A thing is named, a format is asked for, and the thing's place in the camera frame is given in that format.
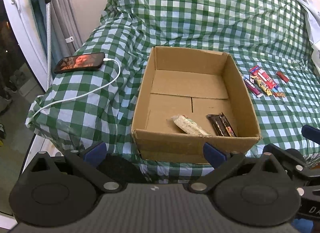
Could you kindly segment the small orange candy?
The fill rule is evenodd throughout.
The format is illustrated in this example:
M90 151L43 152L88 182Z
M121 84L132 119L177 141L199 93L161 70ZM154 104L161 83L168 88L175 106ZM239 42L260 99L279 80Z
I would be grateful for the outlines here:
M286 95L284 92L273 92L274 97L285 98Z

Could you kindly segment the small red candy packet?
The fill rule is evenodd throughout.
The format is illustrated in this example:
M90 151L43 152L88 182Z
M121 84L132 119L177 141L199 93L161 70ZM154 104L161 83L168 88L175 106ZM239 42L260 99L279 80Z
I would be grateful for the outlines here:
M287 76L285 76L281 71L277 71L276 75L285 83L288 83L290 81L290 79Z

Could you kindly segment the yellow snack packet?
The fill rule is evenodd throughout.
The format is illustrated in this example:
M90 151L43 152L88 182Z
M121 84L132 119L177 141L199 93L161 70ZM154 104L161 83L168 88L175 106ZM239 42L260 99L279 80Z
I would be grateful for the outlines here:
M251 76L251 80L267 95L272 96L272 91L268 85L257 76Z

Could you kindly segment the purple white snack bar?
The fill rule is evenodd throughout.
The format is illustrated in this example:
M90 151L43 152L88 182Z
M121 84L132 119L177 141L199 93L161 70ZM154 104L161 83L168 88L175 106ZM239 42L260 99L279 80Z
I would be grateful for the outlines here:
M252 84L250 82L250 80L246 77L243 77L242 78L244 83L245 83L245 86L247 87L247 89L249 91L251 91L257 98L261 98L263 96L263 94L255 87L254 84Z

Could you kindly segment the red KitKat wrapper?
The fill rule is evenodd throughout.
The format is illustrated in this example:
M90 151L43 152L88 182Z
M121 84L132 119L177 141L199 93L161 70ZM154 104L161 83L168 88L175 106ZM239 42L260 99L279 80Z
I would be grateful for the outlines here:
M255 67L251 68L249 70L251 75L259 77L262 81L264 81L268 87L272 89L278 89L279 85L266 73L266 71L260 67L259 65L256 65Z

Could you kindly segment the dark brown chocolate bar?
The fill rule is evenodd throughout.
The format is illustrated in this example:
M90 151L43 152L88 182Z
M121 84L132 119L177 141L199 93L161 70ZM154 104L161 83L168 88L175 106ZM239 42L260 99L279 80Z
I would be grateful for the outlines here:
M236 133L224 113L208 114L209 120L217 136L236 137Z

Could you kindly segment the beige green snack bar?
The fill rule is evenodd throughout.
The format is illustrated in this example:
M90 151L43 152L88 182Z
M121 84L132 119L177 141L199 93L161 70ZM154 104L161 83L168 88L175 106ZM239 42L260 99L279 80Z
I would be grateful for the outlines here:
M172 121L178 128L183 130L186 134L201 137L211 137L212 135L206 132L202 127L200 127L196 122L184 115L175 115Z

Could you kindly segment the brown cardboard box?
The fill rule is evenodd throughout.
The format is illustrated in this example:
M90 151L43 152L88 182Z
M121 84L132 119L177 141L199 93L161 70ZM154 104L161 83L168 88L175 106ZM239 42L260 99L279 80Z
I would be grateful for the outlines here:
M224 113L236 137L217 136L206 118ZM172 121L184 115L211 137L186 134ZM140 86L131 135L145 160L204 164L203 145L248 152L261 131L248 90L225 52L156 46Z

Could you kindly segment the black smartphone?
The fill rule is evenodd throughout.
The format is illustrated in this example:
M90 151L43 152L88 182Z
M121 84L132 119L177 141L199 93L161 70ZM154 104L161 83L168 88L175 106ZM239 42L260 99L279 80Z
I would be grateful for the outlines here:
M105 54L102 52L65 57L57 63L54 73L98 70L102 66L104 58Z

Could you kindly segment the green checkered sofa cover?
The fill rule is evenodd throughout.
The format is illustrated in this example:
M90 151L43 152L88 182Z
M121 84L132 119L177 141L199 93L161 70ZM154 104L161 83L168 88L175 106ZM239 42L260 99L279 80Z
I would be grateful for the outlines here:
M76 52L102 52L108 62L97 71L57 75L32 103L27 128L60 151L103 141L154 183L209 173L207 165L144 160L133 143L133 112L155 46L226 52L242 73L255 65L271 75L281 71L290 79L279 85L285 98L252 98L262 138L247 155L273 143L298 150L310 167L319 164L319 145L301 134L305 124L319 126L319 77L296 0L108 0L100 25Z

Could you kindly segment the white door frame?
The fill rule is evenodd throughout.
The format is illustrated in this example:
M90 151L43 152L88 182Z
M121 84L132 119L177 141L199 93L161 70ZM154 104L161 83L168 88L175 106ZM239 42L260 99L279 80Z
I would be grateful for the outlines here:
M42 46L30 0L3 0L24 57L43 90L47 90L47 56Z

